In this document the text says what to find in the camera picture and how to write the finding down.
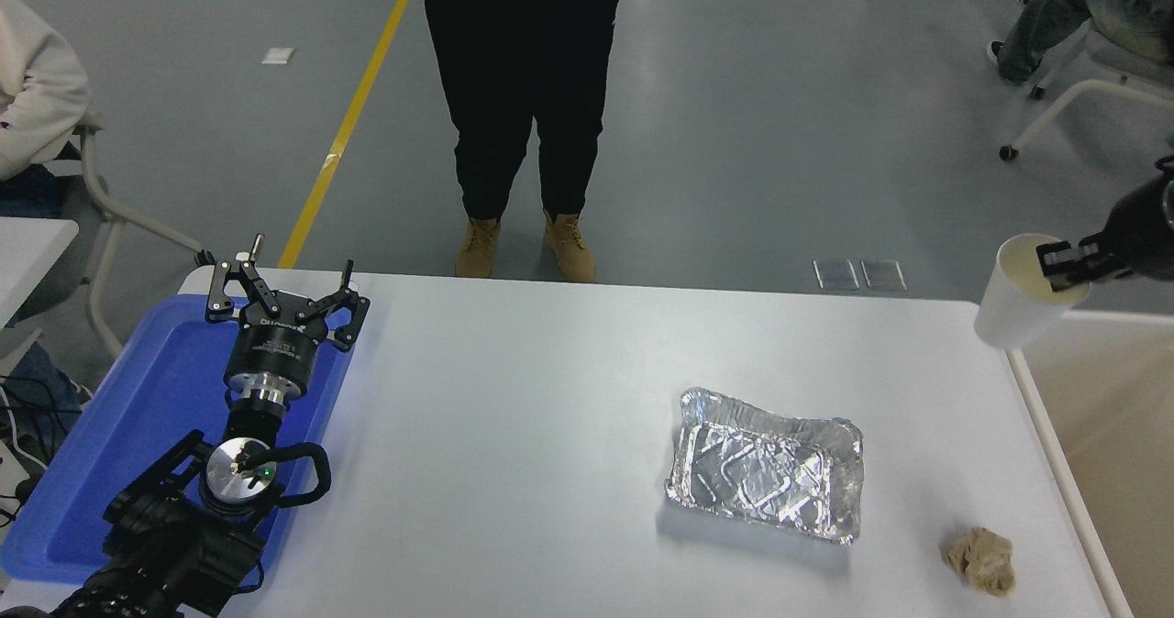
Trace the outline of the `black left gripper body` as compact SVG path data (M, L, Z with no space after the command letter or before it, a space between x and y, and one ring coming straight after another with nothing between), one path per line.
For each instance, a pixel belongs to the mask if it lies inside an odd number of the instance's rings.
M305 388L321 343L328 337L326 321L306 323L239 315L239 331L229 355L224 384L242 388L247 375L269 374L296 388Z

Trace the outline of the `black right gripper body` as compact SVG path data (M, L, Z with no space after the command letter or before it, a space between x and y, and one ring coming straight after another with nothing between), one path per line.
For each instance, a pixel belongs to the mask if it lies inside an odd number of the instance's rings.
M1173 280L1170 174L1152 179L1119 200L1104 226L1104 250L1136 275Z

